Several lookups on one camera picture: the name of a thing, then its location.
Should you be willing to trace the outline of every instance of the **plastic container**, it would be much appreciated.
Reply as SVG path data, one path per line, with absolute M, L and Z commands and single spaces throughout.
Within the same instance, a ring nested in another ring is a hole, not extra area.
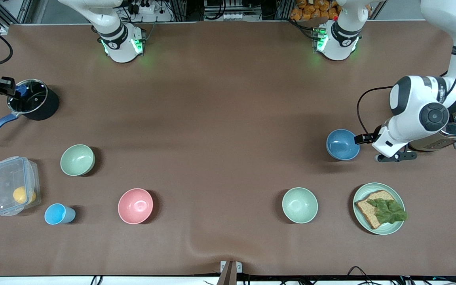
M 18 156 L 0 161 L 0 215 L 16 215 L 41 201 L 36 163 Z

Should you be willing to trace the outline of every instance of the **blue cup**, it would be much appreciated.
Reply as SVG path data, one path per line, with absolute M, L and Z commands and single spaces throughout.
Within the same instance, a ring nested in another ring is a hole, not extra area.
M 75 218 L 75 210 L 63 204 L 52 204 L 45 211 L 45 222 L 49 225 L 66 224 Z
M 326 150 L 337 160 L 350 160 L 358 155 L 360 146 L 355 144 L 355 134 L 349 130 L 338 129 L 328 135 Z

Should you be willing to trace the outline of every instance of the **green led light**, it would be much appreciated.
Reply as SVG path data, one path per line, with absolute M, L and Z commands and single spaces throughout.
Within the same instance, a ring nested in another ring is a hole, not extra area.
M 353 43 L 353 48 L 351 49 L 352 52 L 356 49 L 356 43 L 358 43 L 358 39 L 359 38 L 356 38 L 355 42 Z
M 107 48 L 107 46 L 105 45 L 105 43 L 103 42 L 103 40 L 101 41 L 101 43 L 103 44 L 103 47 L 105 48 L 105 53 L 106 53 L 106 54 L 109 54 L 109 53 L 108 53 L 108 48 Z
M 326 42 L 328 41 L 328 35 L 326 34 L 321 40 L 318 41 L 318 50 L 323 51 L 325 49 Z
M 142 42 L 140 40 L 131 39 L 131 44 L 133 45 L 136 53 L 141 53 L 143 51 Z

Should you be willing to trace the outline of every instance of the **container lid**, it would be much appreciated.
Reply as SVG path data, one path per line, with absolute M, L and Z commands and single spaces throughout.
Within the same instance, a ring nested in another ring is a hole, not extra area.
M 32 202 L 34 173 L 25 157 L 0 161 L 0 215 L 16 215 Z

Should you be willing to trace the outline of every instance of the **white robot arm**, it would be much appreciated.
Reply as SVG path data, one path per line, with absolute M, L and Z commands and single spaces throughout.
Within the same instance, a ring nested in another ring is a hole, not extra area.
M 320 25 L 325 29 L 323 38 L 316 43 L 316 50 L 332 60 L 344 60 L 358 42 L 358 34 L 369 18 L 369 11 L 365 7 L 380 0 L 337 0 L 342 11 L 335 20 L 328 20 Z
M 386 157 L 411 141 L 439 132 L 456 112 L 456 0 L 422 0 L 422 14 L 454 41 L 448 73 L 444 76 L 404 76 L 390 91 L 393 117 L 373 134 L 358 136 L 357 144 L 372 143 Z
M 105 52 L 117 63 L 127 63 L 143 54 L 145 34 L 130 23 L 123 23 L 114 11 L 123 0 L 59 0 L 82 14 L 101 37 Z

